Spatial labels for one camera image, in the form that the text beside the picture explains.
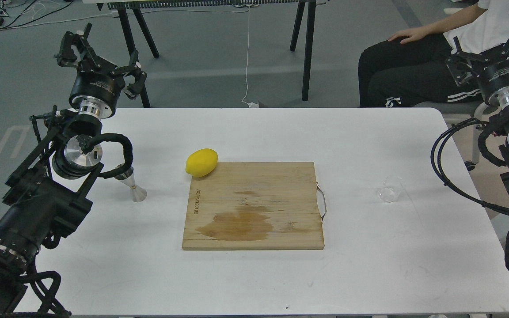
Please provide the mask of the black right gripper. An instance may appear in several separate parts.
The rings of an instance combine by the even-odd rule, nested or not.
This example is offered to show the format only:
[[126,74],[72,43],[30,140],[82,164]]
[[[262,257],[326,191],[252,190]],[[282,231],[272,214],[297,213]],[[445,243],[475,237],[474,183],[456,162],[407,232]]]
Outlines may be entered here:
[[465,52],[458,37],[454,37],[455,53],[446,60],[446,66],[459,87],[475,80],[484,102],[489,106],[509,105],[509,38],[499,45],[499,62],[487,65],[487,57]]

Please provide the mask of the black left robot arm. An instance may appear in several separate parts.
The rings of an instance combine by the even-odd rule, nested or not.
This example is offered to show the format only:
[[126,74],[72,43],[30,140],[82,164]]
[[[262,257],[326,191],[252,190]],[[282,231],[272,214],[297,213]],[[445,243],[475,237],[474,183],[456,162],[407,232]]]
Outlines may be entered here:
[[38,144],[6,181],[0,219],[0,318],[68,318],[57,300],[61,276],[39,272],[42,247],[56,248],[91,211],[87,198],[99,178],[133,175],[133,145],[118,133],[103,133],[102,120],[115,115],[125,93],[135,99],[144,89],[138,51],[127,66],[98,56],[88,42],[91,24],[81,34],[64,34],[58,66],[77,71],[70,109],[32,115]]

